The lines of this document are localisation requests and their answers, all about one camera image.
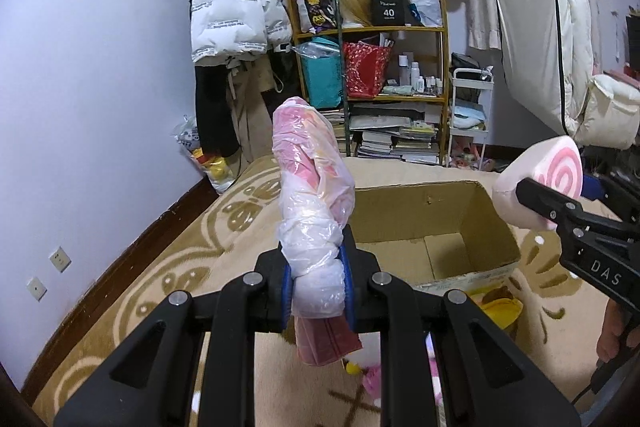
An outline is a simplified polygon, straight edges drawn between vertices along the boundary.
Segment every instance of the open cardboard box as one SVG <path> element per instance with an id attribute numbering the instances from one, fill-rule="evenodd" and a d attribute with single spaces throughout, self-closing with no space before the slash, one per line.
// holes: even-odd
<path id="1" fill-rule="evenodd" d="M 473 181 L 356 190 L 358 248 L 416 289 L 443 295 L 501 285 L 520 260 L 508 225 Z"/>

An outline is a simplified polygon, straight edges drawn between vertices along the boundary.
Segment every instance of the black box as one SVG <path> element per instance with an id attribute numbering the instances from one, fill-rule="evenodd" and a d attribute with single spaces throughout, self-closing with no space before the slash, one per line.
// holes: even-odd
<path id="1" fill-rule="evenodd" d="M 404 0 L 371 0 L 374 26 L 404 26 Z"/>

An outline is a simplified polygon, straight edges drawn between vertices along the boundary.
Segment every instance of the hanging clothes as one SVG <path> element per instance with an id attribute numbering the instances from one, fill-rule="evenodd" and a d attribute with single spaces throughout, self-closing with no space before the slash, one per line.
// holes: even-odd
<path id="1" fill-rule="evenodd" d="M 191 57 L 199 66 L 236 67 L 291 40 L 282 0 L 193 0 Z"/>
<path id="2" fill-rule="evenodd" d="M 271 152 L 271 119 L 261 93 L 274 88 L 265 53 L 289 42 L 282 0 L 193 0 L 196 117 L 204 152 L 243 164 Z"/>
<path id="3" fill-rule="evenodd" d="M 230 76 L 233 89 L 227 91 L 236 136 L 240 141 L 242 156 L 249 164 L 271 154 L 273 125 L 262 99 L 262 93 L 274 89 L 273 73 L 269 57 L 260 57 L 245 64 L 238 73 Z"/>
<path id="4" fill-rule="evenodd" d="M 229 158 L 240 149 L 231 108 L 226 103 L 229 70 L 225 66 L 196 66 L 195 70 L 200 145 L 207 154 Z"/>

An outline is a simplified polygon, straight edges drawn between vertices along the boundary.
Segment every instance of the wall outlet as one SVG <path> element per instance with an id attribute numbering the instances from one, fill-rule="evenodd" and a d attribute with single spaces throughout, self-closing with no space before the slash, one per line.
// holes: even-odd
<path id="1" fill-rule="evenodd" d="M 66 270 L 66 267 L 71 264 L 71 259 L 69 259 L 66 252 L 62 250 L 62 247 L 59 247 L 54 253 L 49 255 L 49 260 L 60 273 Z"/>
<path id="2" fill-rule="evenodd" d="M 47 292 L 47 288 L 37 277 L 32 277 L 31 279 L 29 279 L 29 282 L 27 283 L 27 289 L 29 290 L 29 293 L 33 295 L 33 298 L 38 302 L 40 302 L 40 300 L 44 297 L 44 294 Z"/>

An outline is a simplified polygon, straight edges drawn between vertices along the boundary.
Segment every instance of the blue gripper pad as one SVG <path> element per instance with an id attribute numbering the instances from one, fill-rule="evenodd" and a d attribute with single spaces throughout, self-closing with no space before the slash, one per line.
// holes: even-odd
<path id="1" fill-rule="evenodd" d="M 599 179 L 595 176 L 590 176 L 589 174 L 584 174 L 582 176 L 581 196 L 583 198 L 587 198 L 590 201 L 603 200 L 604 194 L 604 188 L 602 188 L 602 184 Z"/>
<path id="2" fill-rule="evenodd" d="M 347 256 L 344 243 L 340 245 L 340 253 L 338 259 L 342 261 L 344 266 L 344 315 L 351 331 L 355 331 L 356 317 L 353 307 L 353 277 L 351 276 L 351 266 L 349 264 L 349 256 Z"/>
<path id="3" fill-rule="evenodd" d="M 291 267 L 286 264 L 282 276 L 282 330 L 287 329 L 289 317 L 291 316 L 291 300 L 293 299 L 293 279 L 291 278 Z"/>

